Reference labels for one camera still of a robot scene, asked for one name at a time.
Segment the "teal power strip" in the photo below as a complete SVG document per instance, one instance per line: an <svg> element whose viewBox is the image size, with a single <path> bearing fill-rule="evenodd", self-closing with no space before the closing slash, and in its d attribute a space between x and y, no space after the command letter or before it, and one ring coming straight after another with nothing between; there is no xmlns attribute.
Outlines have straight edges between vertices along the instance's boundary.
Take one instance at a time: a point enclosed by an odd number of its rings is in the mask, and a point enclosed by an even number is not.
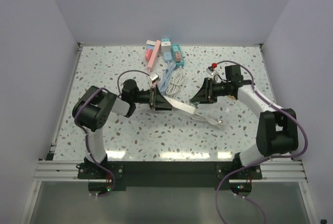
<svg viewBox="0 0 333 224"><path fill-rule="evenodd" d="M179 44L171 45L171 53L176 67L185 67L184 56L182 54L182 49Z"/></svg>

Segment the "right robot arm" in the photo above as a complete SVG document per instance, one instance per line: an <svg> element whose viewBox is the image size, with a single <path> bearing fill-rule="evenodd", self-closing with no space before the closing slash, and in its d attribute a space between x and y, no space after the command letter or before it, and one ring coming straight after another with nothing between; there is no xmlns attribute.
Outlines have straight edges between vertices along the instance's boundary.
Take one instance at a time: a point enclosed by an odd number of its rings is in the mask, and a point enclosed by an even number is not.
<svg viewBox="0 0 333 224"><path fill-rule="evenodd" d="M217 64L208 67L210 77L206 77L202 87L191 98L193 104L213 104L218 97L233 96L245 104L258 118L255 144L245 151L235 154L230 171L236 178L243 179L250 173L250 165L272 155L285 154L299 146L296 113L271 102L254 84L254 79L244 79L241 65L225 67L225 78L220 78Z"/></svg>

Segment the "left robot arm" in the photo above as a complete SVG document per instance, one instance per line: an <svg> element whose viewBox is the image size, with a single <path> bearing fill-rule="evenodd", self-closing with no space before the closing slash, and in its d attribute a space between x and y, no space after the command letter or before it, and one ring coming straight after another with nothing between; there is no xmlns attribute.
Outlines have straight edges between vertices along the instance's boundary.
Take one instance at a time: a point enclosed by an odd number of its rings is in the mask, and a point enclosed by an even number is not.
<svg viewBox="0 0 333 224"><path fill-rule="evenodd" d="M74 123L85 135L85 161L92 163L89 172L95 178L103 178L108 172L102 128L110 113L129 118L135 112L137 103L147 104L156 111L172 110L172 105L156 85L149 90L139 90L133 79L124 82L119 96L105 88L91 86L73 107Z"/></svg>

